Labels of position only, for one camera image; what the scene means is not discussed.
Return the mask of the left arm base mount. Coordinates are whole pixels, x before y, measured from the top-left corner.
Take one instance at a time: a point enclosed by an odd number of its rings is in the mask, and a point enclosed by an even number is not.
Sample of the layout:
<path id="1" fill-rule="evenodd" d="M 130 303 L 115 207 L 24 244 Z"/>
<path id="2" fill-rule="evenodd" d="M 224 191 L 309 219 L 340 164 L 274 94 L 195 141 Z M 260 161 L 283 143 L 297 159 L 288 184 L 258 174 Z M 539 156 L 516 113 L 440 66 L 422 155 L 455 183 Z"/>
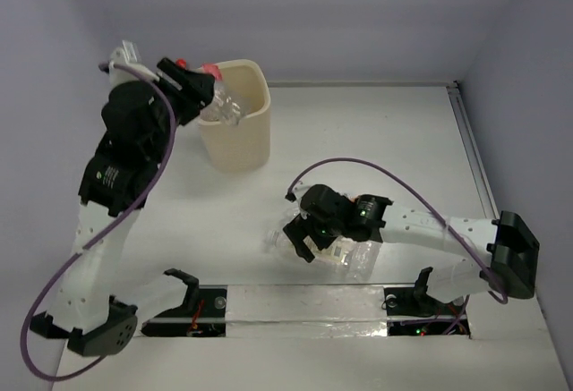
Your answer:
<path id="1" fill-rule="evenodd" d="M 163 273 L 174 283 L 184 286 L 184 294 L 175 298 L 141 325 L 146 337 L 225 337 L 227 287 L 200 285 L 199 279 L 180 269 Z"/>

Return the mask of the clear bottle red cap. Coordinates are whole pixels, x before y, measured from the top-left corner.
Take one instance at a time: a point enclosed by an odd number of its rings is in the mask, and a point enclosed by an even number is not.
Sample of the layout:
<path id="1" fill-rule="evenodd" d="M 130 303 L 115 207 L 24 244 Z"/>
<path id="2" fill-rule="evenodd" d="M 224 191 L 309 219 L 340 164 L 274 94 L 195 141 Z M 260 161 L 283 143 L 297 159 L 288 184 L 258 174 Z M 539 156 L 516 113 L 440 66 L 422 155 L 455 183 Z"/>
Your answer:
<path id="1" fill-rule="evenodd" d="M 176 59 L 175 63 L 190 70 L 183 58 Z M 251 104 L 228 86 L 219 64 L 203 64 L 199 71 L 194 72 L 205 72 L 214 76 L 214 97 L 209 105 L 201 105 L 202 120 L 238 125 L 250 113 Z"/>

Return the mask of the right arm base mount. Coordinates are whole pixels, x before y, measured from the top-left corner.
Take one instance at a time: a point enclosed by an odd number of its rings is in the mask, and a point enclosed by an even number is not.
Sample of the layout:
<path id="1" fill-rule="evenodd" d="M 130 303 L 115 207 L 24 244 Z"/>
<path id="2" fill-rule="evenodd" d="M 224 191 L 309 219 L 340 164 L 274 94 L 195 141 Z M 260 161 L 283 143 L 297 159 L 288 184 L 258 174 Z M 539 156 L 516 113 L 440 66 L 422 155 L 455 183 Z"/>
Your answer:
<path id="1" fill-rule="evenodd" d="M 466 300 L 443 303 L 427 294 L 433 268 L 424 268 L 410 286 L 384 288 L 381 309 L 389 336 L 470 336 Z"/>

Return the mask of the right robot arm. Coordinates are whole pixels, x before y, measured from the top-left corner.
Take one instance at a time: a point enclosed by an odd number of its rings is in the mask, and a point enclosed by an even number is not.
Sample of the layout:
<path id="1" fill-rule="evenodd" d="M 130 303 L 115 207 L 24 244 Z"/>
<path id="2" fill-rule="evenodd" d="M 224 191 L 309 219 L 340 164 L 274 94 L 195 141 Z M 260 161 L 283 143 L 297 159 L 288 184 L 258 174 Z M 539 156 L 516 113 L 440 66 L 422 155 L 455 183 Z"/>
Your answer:
<path id="1" fill-rule="evenodd" d="M 414 306 L 432 312 L 443 303 L 476 293 L 496 292 L 506 299 L 535 295 L 540 243 L 517 213 L 496 219 L 437 217 L 430 210 L 404 207 L 372 194 L 354 199 L 315 184 L 303 194 L 286 194 L 298 214 L 283 232 L 296 254 L 312 262 L 311 240 L 323 251 L 338 239 L 406 244 L 459 256 L 445 268 L 423 269 L 412 291 Z"/>

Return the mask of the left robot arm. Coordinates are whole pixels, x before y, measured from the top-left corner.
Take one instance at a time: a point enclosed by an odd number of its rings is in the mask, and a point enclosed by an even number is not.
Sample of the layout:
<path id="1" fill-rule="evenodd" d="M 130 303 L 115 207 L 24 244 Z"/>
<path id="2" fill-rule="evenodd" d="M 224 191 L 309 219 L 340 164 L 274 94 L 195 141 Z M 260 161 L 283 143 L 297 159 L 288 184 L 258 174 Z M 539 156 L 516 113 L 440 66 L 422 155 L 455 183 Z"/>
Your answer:
<path id="1" fill-rule="evenodd" d="M 81 179 L 73 253 L 56 276 L 52 305 L 27 324 L 39 336 L 65 340 L 73 353 L 98 358 L 120 353 L 157 315 L 187 315 L 199 303 L 199 281 L 176 268 L 128 295 L 112 286 L 127 236 L 167 167 L 175 131 L 212 102 L 218 79 L 169 59 L 155 72 L 119 59 L 101 70 L 112 88 L 101 111 L 104 135 Z"/>

